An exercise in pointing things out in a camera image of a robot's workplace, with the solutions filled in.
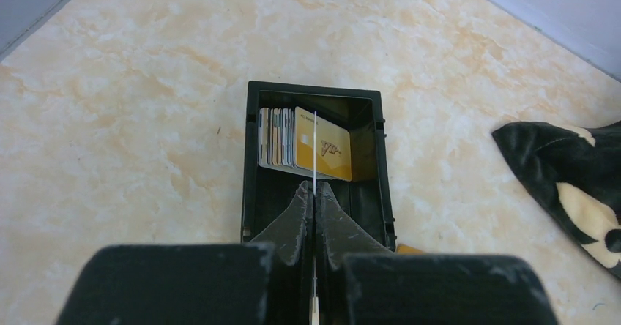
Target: orange object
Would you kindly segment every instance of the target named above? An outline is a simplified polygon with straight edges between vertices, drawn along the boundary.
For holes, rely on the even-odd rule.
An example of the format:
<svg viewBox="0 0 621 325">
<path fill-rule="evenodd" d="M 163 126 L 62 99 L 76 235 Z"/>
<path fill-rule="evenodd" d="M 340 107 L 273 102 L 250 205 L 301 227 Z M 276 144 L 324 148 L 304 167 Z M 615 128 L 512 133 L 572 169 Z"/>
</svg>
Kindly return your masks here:
<svg viewBox="0 0 621 325">
<path fill-rule="evenodd" d="M 405 244 L 399 244 L 395 252 L 397 254 L 425 254 L 422 250 L 417 250 L 416 248 L 406 246 Z"/>
</svg>

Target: black fabric bag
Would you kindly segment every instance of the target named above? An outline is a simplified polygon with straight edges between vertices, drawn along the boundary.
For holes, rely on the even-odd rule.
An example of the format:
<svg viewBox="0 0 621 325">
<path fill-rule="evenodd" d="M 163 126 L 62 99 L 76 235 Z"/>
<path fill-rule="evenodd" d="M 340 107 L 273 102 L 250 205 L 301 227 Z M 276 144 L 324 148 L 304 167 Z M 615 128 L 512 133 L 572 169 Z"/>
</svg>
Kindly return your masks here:
<svg viewBox="0 0 621 325">
<path fill-rule="evenodd" d="M 598 129 L 514 122 L 492 136 L 528 193 L 621 279 L 621 122 Z"/>
</svg>

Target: gold card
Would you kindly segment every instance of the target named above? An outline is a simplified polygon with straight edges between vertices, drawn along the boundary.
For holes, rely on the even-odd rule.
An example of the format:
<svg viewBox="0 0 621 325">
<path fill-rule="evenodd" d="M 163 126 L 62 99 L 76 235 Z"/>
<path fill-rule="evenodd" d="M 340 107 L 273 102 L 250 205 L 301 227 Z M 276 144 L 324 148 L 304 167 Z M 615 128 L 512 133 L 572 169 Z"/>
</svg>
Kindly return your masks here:
<svg viewBox="0 0 621 325">
<path fill-rule="evenodd" d="M 295 164 L 313 170 L 314 114 L 295 108 Z M 352 180 L 352 153 L 349 132 L 317 116 L 317 173 L 345 181 Z"/>
</svg>

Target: card dispenser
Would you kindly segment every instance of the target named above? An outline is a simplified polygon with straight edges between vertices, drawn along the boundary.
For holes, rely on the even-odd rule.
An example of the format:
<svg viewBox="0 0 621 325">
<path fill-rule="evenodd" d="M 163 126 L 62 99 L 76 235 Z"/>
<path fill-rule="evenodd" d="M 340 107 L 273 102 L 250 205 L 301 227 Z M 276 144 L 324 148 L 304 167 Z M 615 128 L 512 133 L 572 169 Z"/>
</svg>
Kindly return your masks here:
<svg viewBox="0 0 621 325">
<path fill-rule="evenodd" d="M 300 182 L 312 180 L 259 165 L 260 110 L 296 107 L 316 111 L 317 116 L 349 132 L 351 181 L 326 181 L 345 213 L 379 243 L 395 250 L 380 93 L 261 81 L 248 82 L 242 242 L 249 242 L 284 211 Z"/>
</svg>

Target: card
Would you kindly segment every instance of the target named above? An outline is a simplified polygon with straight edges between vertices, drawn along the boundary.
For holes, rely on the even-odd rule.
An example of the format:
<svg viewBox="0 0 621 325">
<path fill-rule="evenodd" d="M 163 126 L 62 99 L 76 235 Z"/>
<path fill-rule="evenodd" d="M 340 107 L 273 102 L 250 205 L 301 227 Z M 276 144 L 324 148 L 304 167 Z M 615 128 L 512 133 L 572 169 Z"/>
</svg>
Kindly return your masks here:
<svg viewBox="0 0 621 325">
<path fill-rule="evenodd" d="M 318 173 L 351 181 L 352 158 L 349 132 L 317 116 L 316 151 L 313 152 L 314 114 L 297 107 L 295 116 L 296 165 L 313 170 L 313 155 L 316 155 Z"/>
<path fill-rule="evenodd" d="M 283 165 L 289 166 L 289 156 L 287 155 L 287 142 L 289 141 L 289 109 L 283 112 Z"/>
<path fill-rule="evenodd" d="M 263 127 L 262 127 L 262 134 L 263 134 L 263 164 L 267 164 L 267 108 L 263 108 Z"/>
<path fill-rule="evenodd" d="M 257 146 L 259 152 L 258 162 L 259 164 L 263 164 L 263 108 L 259 109 L 259 131 L 257 132 L 257 135 L 259 138 L 259 145 Z"/>
<path fill-rule="evenodd" d="M 283 152 L 280 147 L 280 144 L 283 142 L 283 110 L 282 109 L 277 110 L 276 130 L 278 131 L 276 135 L 276 153 L 277 153 L 276 154 L 276 165 L 282 166 L 283 165 Z"/>
</svg>

